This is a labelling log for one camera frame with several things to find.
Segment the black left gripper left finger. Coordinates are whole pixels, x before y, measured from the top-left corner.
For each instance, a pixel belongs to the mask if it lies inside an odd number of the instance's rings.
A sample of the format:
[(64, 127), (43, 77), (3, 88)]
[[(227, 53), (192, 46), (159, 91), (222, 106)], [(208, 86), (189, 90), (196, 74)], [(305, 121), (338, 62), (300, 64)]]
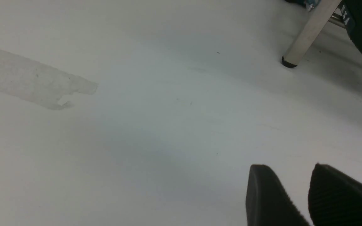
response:
[(267, 165), (250, 166), (246, 193), (248, 226), (309, 226), (289, 198), (276, 173)]

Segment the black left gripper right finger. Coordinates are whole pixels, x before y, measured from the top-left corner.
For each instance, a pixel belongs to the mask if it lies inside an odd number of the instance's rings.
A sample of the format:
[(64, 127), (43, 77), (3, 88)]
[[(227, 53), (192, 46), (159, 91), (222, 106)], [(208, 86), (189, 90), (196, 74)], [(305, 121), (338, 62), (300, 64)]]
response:
[(362, 183), (317, 163), (310, 180), (308, 209), (315, 226), (362, 226)]

